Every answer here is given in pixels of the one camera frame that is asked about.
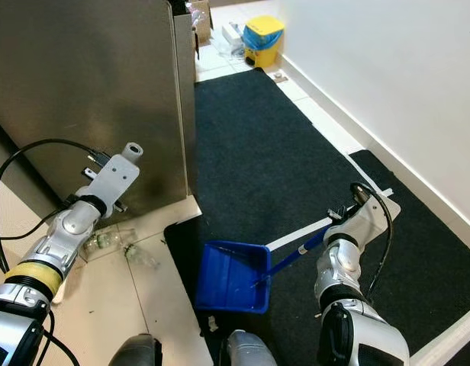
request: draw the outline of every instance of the yellow bin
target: yellow bin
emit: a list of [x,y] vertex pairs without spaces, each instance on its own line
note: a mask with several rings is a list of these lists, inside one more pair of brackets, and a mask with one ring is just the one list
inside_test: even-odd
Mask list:
[[243,31],[245,60],[255,67],[270,66],[281,43],[284,24],[269,15],[250,20]]

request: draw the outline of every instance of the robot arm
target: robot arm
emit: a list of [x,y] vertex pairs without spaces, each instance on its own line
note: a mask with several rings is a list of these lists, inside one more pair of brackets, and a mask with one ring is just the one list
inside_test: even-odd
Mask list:
[[[387,220],[375,197],[355,191],[358,210],[328,229],[325,250],[317,261],[315,295],[322,309],[318,361],[323,365],[409,365],[402,334],[369,305],[359,286],[360,255],[386,230]],[[400,207],[381,199],[392,219]]]
[[0,284],[0,365],[33,363],[50,302],[95,224],[111,216],[118,198],[139,175],[134,163],[142,153],[136,143],[128,143],[110,158],[91,184],[76,192],[77,202],[58,213],[47,235],[5,274]]

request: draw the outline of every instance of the blue dustpan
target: blue dustpan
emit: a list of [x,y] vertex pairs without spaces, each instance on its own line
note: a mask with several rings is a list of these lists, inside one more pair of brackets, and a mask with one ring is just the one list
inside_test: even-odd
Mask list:
[[265,313],[269,308],[271,277],[323,242],[327,228],[272,269],[271,252],[266,246],[220,240],[207,242],[201,260],[195,308]]

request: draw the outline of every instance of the blue handle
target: blue handle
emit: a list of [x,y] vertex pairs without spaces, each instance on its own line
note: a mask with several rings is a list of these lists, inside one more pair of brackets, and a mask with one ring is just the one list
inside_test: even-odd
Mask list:
[[261,279],[257,282],[264,281],[273,275],[275,275],[277,272],[281,271],[283,268],[288,267],[292,262],[294,262],[296,259],[301,257],[302,255],[305,255],[309,250],[312,250],[314,247],[320,245],[323,240],[325,233],[327,232],[328,228],[330,227],[330,224],[323,227],[317,235],[309,239],[305,244],[300,246],[298,249],[296,249],[293,253],[288,255],[286,258],[284,258],[282,261],[280,261],[277,265],[272,267],[269,271],[267,271],[265,274],[262,275]]

